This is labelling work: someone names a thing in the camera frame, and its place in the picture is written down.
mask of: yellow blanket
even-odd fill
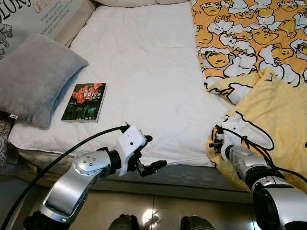
[[[191,4],[207,91],[236,104],[227,117],[258,128],[266,142],[255,143],[276,166],[307,177],[307,0]],[[248,190],[231,165],[206,148],[224,176]],[[301,179],[283,174],[307,192]]]

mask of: tiled floor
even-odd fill
[[[42,199],[35,195],[25,205],[37,210]],[[107,230],[120,214],[135,215],[141,230],[179,230],[181,218],[191,215],[206,218],[217,230],[260,230],[251,205],[102,191],[90,193],[70,230]],[[14,230],[20,230],[18,221]]]
[[[18,178],[0,175],[0,225],[3,223],[15,199],[27,185],[27,182]]]

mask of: book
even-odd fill
[[[63,122],[98,122],[105,83],[77,84],[66,106]]]

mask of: black shoe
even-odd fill
[[[135,216],[121,214],[112,222],[109,230],[140,230],[140,227]]]
[[[184,217],[181,220],[181,230],[215,230],[209,221],[198,217]]]

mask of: black cable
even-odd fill
[[[16,210],[16,208],[19,206],[20,202],[22,202],[23,198],[25,197],[25,195],[27,195],[27,193],[30,191],[30,189],[35,185],[35,183],[43,177],[43,175],[51,168],[53,167],[56,163],[58,163],[60,160],[62,160],[64,157],[66,157],[68,154],[70,154],[71,152],[73,152],[74,150],[76,150],[77,148],[79,148],[81,145],[84,145],[86,142],[89,142],[90,140],[104,135],[106,133],[110,133],[116,130],[121,130],[122,132],[125,132],[130,126],[126,125],[126,126],[119,126],[116,128],[111,128],[111,129],[107,129],[105,131],[99,132],[83,141],[81,141],[80,143],[78,143],[77,145],[75,145],[74,147],[72,147],[71,149],[69,149],[68,151],[66,151],[65,153],[63,153],[62,155],[60,155],[58,158],[56,158],[53,162],[51,162],[46,168],[44,168],[31,182],[30,184],[24,189],[24,191],[20,194],[20,196],[17,198],[17,200],[15,201],[15,203],[13,204],[13,206],[11,207],[9,213],[6,215],[4,222],[2,223],[1,229],[0,230],[5,230],[5,228],[7,227],[12,215],[14,214],[14,211]]]
[[[238,133],[230,130],[230,129],[227,129],[227,128],[222,128],[223,130],[227,131],[227,132],[230,132],[234,135],[236,135],[237,137],[240,137],[241,139],[243,139],[245,142],[247,142],[250,146],[254,147],[263,157],[264,159],[269,163],[269,164],[273,164],[273,160],[271,158],[271,156],[269,155],[269,153],[267,151],[265,151],[265,153],[267,155],[265,155],[253,142],[251,142],[250,140],[246,139],[245,137],[239,135]]]
[[[280,170],[280,171],[283,171],[283,172],[286,172],[286,173],[290,173],[290,174],[293,174],[297,177],[299,177],[300,179],[302,179],[305,183],[307,183],[307,178],[305,178],[304,176],[302,176],[301,174],[297,173],[297,172],[294,172],[294,171],[291,171],[291,170],[288,170],[288,169],[284,169],[284,168],[280,168],[280,167],[277,167],[274,163],[273,163],[273,160],[272,160],[272,157],[269,155],[269,153],[264,149],[263,151],[265,152],[265,154],[258,148],[258,146],[256,146],[253,142],[251,142],[250,140],[247,140],[246,138],[242,137],[241,135],[239,135],[238,133],[235,133],[234,131],[230,130],[230,129],[227,129],[227,128],[222,128],[223,130],[227,131],[227,132],[230,132],[234,135],[236,135],[237,137],[240,137],[241,139],[243,139],[244,141],[248,142],[249,145],[251,145],[252,147],[254,147],[263,157],[266,161],[268,161],[268,164],[269,166],[271,166],[272,168],[276,169],[276,170]]]

